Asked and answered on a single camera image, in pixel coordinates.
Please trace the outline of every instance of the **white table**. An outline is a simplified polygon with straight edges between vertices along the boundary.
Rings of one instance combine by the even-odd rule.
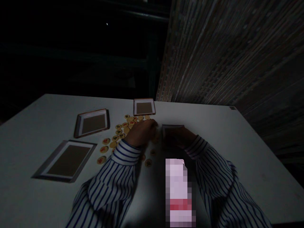
[[[238,169],[241,183],[273,224],[304,220],[304,190],[237,110],[227,106],[155,102],[161,124],[184,124],[204,137]],[[107,108],[111,128],[79,141],[98,143],[75,183],[31,179],[62,140],[73,139],[78,113]],[[2,227],[64,227],[81,184],[99,169],[102,139],[133,113],[133,100],[46,94],[0,127],[0,221]],[[156,203],[162,189],[162,155],[141,167],[124,225],[152,219],[164,210]]]

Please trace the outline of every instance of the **shirt sleeve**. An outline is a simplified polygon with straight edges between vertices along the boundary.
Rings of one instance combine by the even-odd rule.
[[[199,191],[212,227],[271,227],[239,182],[232,162],[225,160],[198,135],[185,151],[195,160]]]
[[[132,201],[141,150],[120,141],[100,171],[77,193],[66,227],[120,227]]]

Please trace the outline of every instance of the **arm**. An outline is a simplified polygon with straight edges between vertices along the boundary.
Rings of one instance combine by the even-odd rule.
[[[156,125],[154,120],[142,121],[131,129],[97,175],[81,186],[66,227],[121,226],[132,201],[139,147],[152,137]]]
[[[225,160],[200,136],[185,128],[179,131],[175,138],[180,139],[187,133],[181,145],[188,145],[184,150],[195,160],[199,191],[212,227],[271,227],[262,210],[239,182],[232,162]]]

